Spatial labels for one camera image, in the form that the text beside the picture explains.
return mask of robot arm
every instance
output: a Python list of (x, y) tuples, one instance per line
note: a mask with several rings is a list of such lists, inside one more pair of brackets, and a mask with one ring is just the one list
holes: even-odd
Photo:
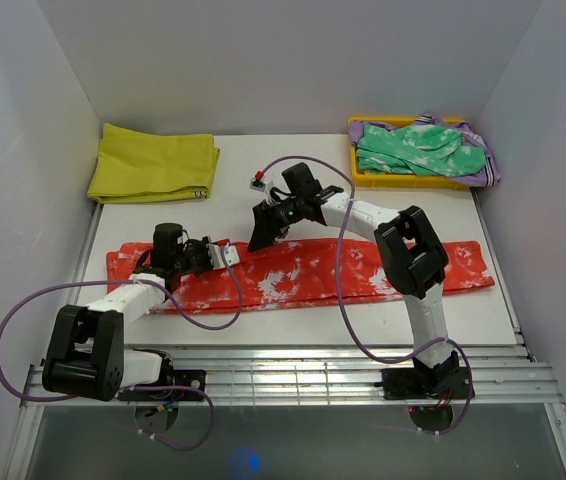
[[(180, 225), (157, 225), (152, 249), (139, 259), (130, 280), (152, 281), (173, 292), (183, 275), (225, 268), (221, 249), (228, 265), (239, 262), (236, 247), (226, 242), (215, 244), (208, 237), (184, 242)], [(144, 265), (148, 257), (149, 264)], [(124, 348), (124, 334), (130, 325), (165, 300), (161, 289), (134, 283), (86, 306), (61, 308), (45, 358), (44, 388), (107, 401), (123, 387), (156, 382), (172, 385), (173, 369), (167, 354)]]
[[(273, 187), (262, 174), (250, 182), (266, 199), (253, 208), (249, 251), (273, 245), (285, 237), (291, 224), (303, 219), (333, 227), (341, 227), (345, 219), (349, 195), (336, 186), (322, 188), (305, 163), (285, 170), (283, 178), (289, 194)], [(447, 338), (442, 293), (448, 257), (423, 210), (413, 206), (398, 211), (353, 200), (346, 228), (377, 244), (385, 275), (405, 300), (414, 348)], [(406, 239), (414, 245), (408, 247)], [(426, 390), (439, 391), (459, 363), (452, 347), (439, 343), (419, 354), (414, 365)]]

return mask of plastic tray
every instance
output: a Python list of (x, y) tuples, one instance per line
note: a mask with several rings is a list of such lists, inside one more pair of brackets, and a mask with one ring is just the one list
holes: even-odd
[[(348, 125), (356, 120), (391, 123), (397, 128), (411, 124), (417, 117), (352, 117)], [(460, 118), (444, 118), (448, 123), (462, 122)], [(445, 177), (435, 175), (394, 175), (391, 173), (359, 173), (356, 168), (356, 150), (350, 145), (350, 162), (352, 164), (352, 179), (359, 187), (393, 187), (393, 188), (448, 188), (452, 190), (467, 190), (470, 187)]]

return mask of red and white cloth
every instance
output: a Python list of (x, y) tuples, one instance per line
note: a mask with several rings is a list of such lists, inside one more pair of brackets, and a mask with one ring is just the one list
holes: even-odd
[[(244, 242), (234, 244), (241, 263), (232, 267), (243, 290), (243, 309), (296, 308), (336, 305), (334, 260), (336, 239), (321, 238), (280, 242), (255, 253)], [(450, 263), (445, 269), (443, 293), (453, 295), (494, 285), (481, 247), (475, 241), (444, 243)], [(150, 243), (126, 243), (107, 254), (108, 279), (126, 279)], [(341, 278), (345, 303), (397, 300), (375, 244), (344, 240)], [(237, 307), (236, 288), (225, 270), (200, 277), (183, 277), (174, 295), (188, 313), (226, 313)], [(169, 302), (161, 313), (178, 313)]]

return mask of white table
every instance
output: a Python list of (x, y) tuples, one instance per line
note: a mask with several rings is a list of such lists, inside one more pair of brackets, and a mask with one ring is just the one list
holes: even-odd
[[(345, 135), (217, 136), (221, 149), (211, 198), (151, 205), (105, 205), (102, 211), (85, 280), (106, 278), (105, 254), (132, 241), (151, 242), (154, 226), (182, 224), (192, 237), (210, 235), (249, 241), (252, 207), (262, 195), (249, 189), (249, 179), (271, 160), (283, 155), (310, 155), (348, 171)], [(273, 172), (293, 165), (282, 163)], [(346, 187), (343, 180), (320, 165), (310, 165), (323, 186)], [(277, 176), (279, 185), (283, 179)], [(472, 195), (451, 190), (357, 190), (357, 197), (384, 207), (403, 209), (418, 205), (425, 210), (442, 241), (477, 240), (488, 268), (495, 276), (487, 242)], [(336, 237), (337, 230), (312, 222), (292, 226), (288, 239)], [(83, 289), (79, 304), (105, 294), (105, 287)], [(446, 297), (444, 308), (450, 338), (463, 345), (514, 345), (516, 339), (505, 299), (498, 284), (490, 289)], [(359, 337), (370, 345), (412, 344), (403, 302), (348, 306)], [(228, 315), (198, 315), (210, 325), (224, 323)], [(352, 341), (338, 307), (265, 310), (244, 313), (231, 328), (218, 332), (198, 329), (179, 315), (149, 315), (136, 321), (125, 334), (128, 344), (181, 346), (343, 346)]]

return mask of blue light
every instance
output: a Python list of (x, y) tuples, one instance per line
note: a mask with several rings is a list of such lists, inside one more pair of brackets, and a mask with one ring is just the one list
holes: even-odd
[(234, 480), (253, 480), (259, 477), (261, 458), (249, 448), (237, 448), (228, 456), (230, 476)]
[(261, 466), (261, 460), (259, 459), (259, 456), (255, 452), (250, 452), (248, 458), (250, 460), (250, 468), (252, 469), (252, 471), (258, 472), (259, 467)]

